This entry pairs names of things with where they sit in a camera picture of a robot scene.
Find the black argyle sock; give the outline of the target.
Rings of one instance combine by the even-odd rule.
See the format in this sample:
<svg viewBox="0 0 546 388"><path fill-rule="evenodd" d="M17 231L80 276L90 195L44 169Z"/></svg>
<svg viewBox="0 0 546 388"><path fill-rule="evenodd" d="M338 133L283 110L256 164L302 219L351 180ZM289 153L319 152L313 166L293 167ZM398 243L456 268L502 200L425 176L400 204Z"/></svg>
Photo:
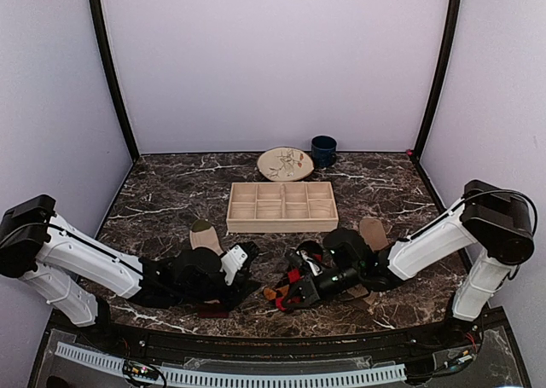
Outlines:
<svg viewBox="0 0 546 388"><path fill-rule="evenodd" d="M324 273L323 249L313 240L306 240L285 257L289 265L283 277L273 286L265 287L264 298L279 311L290 313L328 301L319 290L318 276Z"/></svg>

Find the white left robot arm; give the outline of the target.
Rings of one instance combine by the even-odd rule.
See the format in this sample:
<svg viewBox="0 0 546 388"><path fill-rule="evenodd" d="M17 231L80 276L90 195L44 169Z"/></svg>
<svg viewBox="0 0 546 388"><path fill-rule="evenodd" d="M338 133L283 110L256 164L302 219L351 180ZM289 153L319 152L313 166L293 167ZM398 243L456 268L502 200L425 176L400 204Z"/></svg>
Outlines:
<svg viewBox="0 0 546 388"><path fill-rule="evenodd" d="M73 325L87 327L102 350L114 350L120 332L107 321L107 303L72 274L143 307L212 301L231 309L245 298L249 260L242 246L221 254L198 247L161 260L116 251L74 228L46 194L8 209L1 220L1 274L25 282Z"/></svg>

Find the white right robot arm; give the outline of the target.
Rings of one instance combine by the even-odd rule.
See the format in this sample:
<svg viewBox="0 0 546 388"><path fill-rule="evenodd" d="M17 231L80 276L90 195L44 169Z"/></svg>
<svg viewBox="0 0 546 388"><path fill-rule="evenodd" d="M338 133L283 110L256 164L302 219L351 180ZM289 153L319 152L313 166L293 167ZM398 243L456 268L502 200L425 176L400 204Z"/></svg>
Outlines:
<svg viewBox="0 0 546 388"><path fill-rule="evenodd" d="M457 289L448 320L435 331L435 340L452 349L468 335L488 300L535 250L538 213L534 202L512 189L472 180L460 199L412 235L375 252L354 230L335 229L322 246L334 267L322 268L316 257L299 250L287 255L301 277L282 300L285 308L307 308L361 285L369 292L400 287L419 272L467 246L480 255Z"/></svg>

